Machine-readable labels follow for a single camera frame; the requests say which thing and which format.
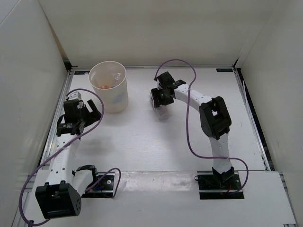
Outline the clear crushed plastic bottle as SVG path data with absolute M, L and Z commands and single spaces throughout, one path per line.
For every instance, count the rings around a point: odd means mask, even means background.
M 166 106 L 161 105 L 160 107 L 157 108 L 154 106 L 155 103 L 151 93 L 150 93 L 150 103 L 154 112 L 156 113 L 157 118 L 160 121 L 164 121 L 169 118 L 169 111 Z

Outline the orange juice plastic bottle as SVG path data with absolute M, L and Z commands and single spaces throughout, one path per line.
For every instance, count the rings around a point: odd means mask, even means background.
M 99 89 L 110 89 L 111 87 L 108 85 L 101 85 L 98 87 Z

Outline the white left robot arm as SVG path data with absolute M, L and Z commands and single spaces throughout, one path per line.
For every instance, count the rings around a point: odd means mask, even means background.
M 77 167 L 75 153 L 84 128 L 98 122 L 102 116 L 94 102 L 86 104 L 79 99 L 63 103 L 64 114 L 57 122 L 57 148 L 63 149 L 50 164 L 50 172 L 43 186 L 36 188 L 35 196 L 45 219 L 78 216 L 81 196 L 86 188 L 95 189 L 99 176 L 94 165 Z

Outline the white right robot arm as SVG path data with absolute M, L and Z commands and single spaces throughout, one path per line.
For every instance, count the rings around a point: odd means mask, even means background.
M 213 160 L 213 185 L 225 188 L 234 176 L 234 168 L 229 160 L 228 134 L 232 124 L 225 101 L 218 96 L 211 98 L 182 81 L 175 81 L 164 72 L 157 76 L 157 87 L 151 90 L 151 104 L 159 118 L 164 117 L 166 106 L 175 100 L 182 101 L 199 112 L 203 133 L 209 138 Z

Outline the blue label plastic bottle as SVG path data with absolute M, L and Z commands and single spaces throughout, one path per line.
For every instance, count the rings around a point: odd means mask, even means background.
M 113 103 L 121 103 L 125 96 L 126 75 L 124 73 L 116 72 L 113 74 L 113 83 L 111 89 L 113 90 Z

